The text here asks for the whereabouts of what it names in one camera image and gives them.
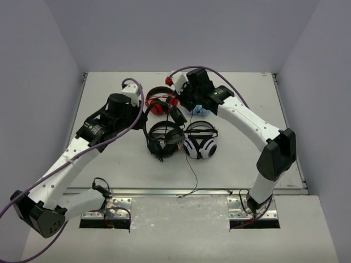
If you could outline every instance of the black and white headphones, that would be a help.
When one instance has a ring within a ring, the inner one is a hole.
[[[215,153],[217,144],[214,138],[218,137],[218,130],[209,122],[193,122],[187,127],[184,134],[183,147],[190,158],[207,159]]]

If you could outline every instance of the white ear cup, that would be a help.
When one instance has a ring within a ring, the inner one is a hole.
[[[197,150],[195,148],[195,145],[192,141],[189,140],[189,138],[186,138],[184,140],[183,147],[185,149],[186,154],[188,154],[190,158],[197,158]]]
[[[216,141],[212,138],[205,142],[204,145],[201,145],[199,152],[204,159],[210,158],[217,149]]]

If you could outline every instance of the headphones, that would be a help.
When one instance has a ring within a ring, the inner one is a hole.
[[[166,95],[156,96],[160,93],[166,93]],[[174,97],[174,91],[168,87],[156,87],[151,89],[146,95],[145,105],[149,107],[157,101],[161,101],[159,98],[166,98],[166,103],[172,106],[177,106],[179,100]],[[169,111],[169,107],[165,104],[158,104],[151,108],[151,112],[155,115],[162,115]]]
[[[184,125],[186,119],[182,112],[175,106],[164,101],[155,101],[145,111],[145,115],[148,116],[151,109],[155,106],[165,105],[169,108],[169,114],[171,115],[174,122],[161,121],[151,127],[150,131],[146,131],[146,124],[143,127],[143,132],[146,137],[146,143],[148,149],[152,155],[155,155],[157,159],[163,162],[164,158],[170,157],[178,149],[178,144],[184,141],[185,135],[182,128],[179,126]],[[165,142],[165,146],[162,148],[161,141]]]
[[[214,155],[217,144],[214,138],[218,137],[218,130],[212,124],[205,121],[191,123],[185,130],[183,147],[190,158],[207,159]]]

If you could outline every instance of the purple cable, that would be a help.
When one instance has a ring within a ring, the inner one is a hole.
[[[75,159],[79,158],[80,156],[82,156],[83,154],[93,150],[93,149],[96,149],[100,146],[104,146],[106,144],[109,144],[115,140],[117,140],[118,138],[122,137],[123,135],[125,135],[128,131],[130,131],[135,125],[136,123],[139,121],[140,117],[141,117],[141,114],[143,113],[143,101],[144,101],[144,93],[143,93],[143,87],[141,86],[141,84],[139,82],[137,82],[134,78],[126,78],[124,81],[122,81],[122,84],[124,84],[124,82],[126,81],[133,81],[137,86],[138,88],[140,89],[140,95],[141,95],[141,106],[140,106],[140,111],[136,117],[136,119],[134,120],[134,122],[125,130],[123,130],[122,132],[118,133],[115,137],[107,140],[107,141],[104,141],[104,142],[101,142],[99,144],[96,144],[78,154],[76,154],[75,156],[72,157],[71,161],[74,161]],[[41,178],[39,181],[37,181],[36,183],[34,183],[33,185],[31,185],[29,188],[27,188],[26,190],[24,190],[22,193],[20,193],[18,196],[16,196],[14,199],[12,199],[6,206],[5,208],[0,212],[0,219],[2,218],[2,216],[6,213],[6,211],[19,199],[21,198],[22,196],[26,195],[27,193],[29,193],[34,187],[38,186],[39,184],[41,184],[43,181],[49,179],[51,176],[53,176],[54,174],[56,174],[57,172],[63,170],[64,168],[66,168],[68,165],[70,165],[71,163],[70,162],[66,162],[65,164],[63,164],[62,166],[60,166],[59,168],[57,168],[56,170],[54,170],[53,172],[49,173],[47,176]],[[63,224],[61,230],[57,233],[57,235],[55,236],[55,238],[42,250],[40,251],[38,254],[28,258],[28,259],[25,259],[25,260],[21,260],[21,261],[5,261],[5,260],[2,260],[0,259],[0,263],[27,263],[37,257],[39,257],[40,255],[42,255],[46,250],[48,250],[52,244],[59,238],[59,236],[62,234],[63,232],[63,229],[65,228],[67,222]]]
[[[263,215],[268,211],[269,207],[270,207],[270,204],[272,203],[272,199],[273,199],[273,195],[269,198],[269,202],[268,202],[268,205],[267,207],[265,208],[265,210],[261,213],[261,215],[259,215],[256,219],[254,219],[252,222],[248,222],[248,223],[245,223],[245,224],[242,224],[240,226],[236,226],[236,227],[233,227],[232,229],[238,229],[238,228],[242,228],[244,226],[248,226],[250,224],[253,224],[255,223],[257,220],[259,220],[261,217],[263,217]]]
[[[240,98],[240,100],[242,101],[242,103],[244,103],[244,105],[249,108],[248,104],[246,103],[246,101],[244,100],[244,98],[241,96],[241,94],[239,93],[239,91],[237,91],[237,89],[225,78],[223,77],[222,74],[220,74],[218,71],[211,69],[210,67],[205,67],[205,66],[187,66],[187,67],[182,67],[174,72],[172,72],[171,74],[169,74],[169,77],[172,77],[174,74],[183,71],[183,70],[188,70],[190,68],[203,68],[204,70],[208,70],[213,72],[214,74],[216,74],[218,77],[220,77],[226,84],[228,84],[229,87],[232,88],[232,90],[237,94],[237,96]]]

